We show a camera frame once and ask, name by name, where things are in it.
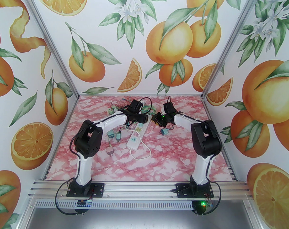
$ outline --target ventilation grille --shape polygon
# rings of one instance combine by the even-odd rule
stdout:
[[[60,208],[77,208],[77,200],[57,200]],[[55,208],[53,199],[38,199],[36,208]],[[154,210],[190,210],[191,201],[103,201],[92,202],[91,207],[87,209],[154,209]]]

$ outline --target table surface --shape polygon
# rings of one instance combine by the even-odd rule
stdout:
[[[167,96],[150,96],[156,111],[161,111]],[[174,107],[187,115],[207,120],[199,96],[172,96]],[[83,121],[103,119],[108,116],[107,110],[112,105],[125,106],[129,104],[129,96],[80,96],[76,108],[67,126],[64,137],[57,149],[52,162],[47,180],[69,180],[74,177],[77,168],[77,158],[69,151],[69,142],[78,132]],[[92,163],[92,180],[96,181],[189,181],[196,163],[196,152],[193,149],[190,132],[174,125],[174,130],[169,130],[168,135],[162,136],[161,127],[150,122],[142,140],[151,149],[150,158],[135,160],[130,156],[126,143],[132,132],[122,130],[122,138],[117,142],[114,138],[110,143],[114,154],[108,155],[108,137],[103,135],[101,148],[94,156]],[[149,154],[146,147],[139,145],[133,155],[137,158]],[[214,159],[209,178],[212,181],[232,181],[232,177],[222,154]]]

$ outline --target metal floor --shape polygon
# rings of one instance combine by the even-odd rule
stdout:
[[[242,200],[222,200],[211,214],[189,210],[89,210],[66,216],[36,208],[27,229],[252,229]]]

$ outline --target power strip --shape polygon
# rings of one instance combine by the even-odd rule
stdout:
[[[129,138],[126,146],[128,147],[128,149],[133,149],[133,150],[137,150],[138,149],[138,146],[140,144],[140,138],[142,138],[144,136],[144,133],[146,131],[146,129],[148,128],[149,126],[149,123],[152,119],[152,116],[151,115],[148,115],[149,118],[148,118],[148,121],[147,123],[137,123],[136,127],[135,127],[135,131],[138,131],[139,134],[140,134],[140,137],[139,135],[136,133],[136,132],[133,132],[133,134],[131,135],[131,137]]]

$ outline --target black mounting plate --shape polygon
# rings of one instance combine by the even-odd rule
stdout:
[[[90,189],[86,195],[80,193],[78,189],[73,185],[73,182],[69,184],[68,190],[67,190],[67,197],[73,197],[73,198],[89,198],[90,195],[92,198],[102,198],[103,197],[103,192],[104,192],[104,186],[105,183],[101,182],[92,182],[90,184]]]
[[[209,198],[214,197],[210,184],[207,189],[195,192],[194,194],[188,183],[176,183],[175,188],[176,190],[172,190],[172,192],[175,192],[178,198],[207,198],[206,194],[208,194]]]

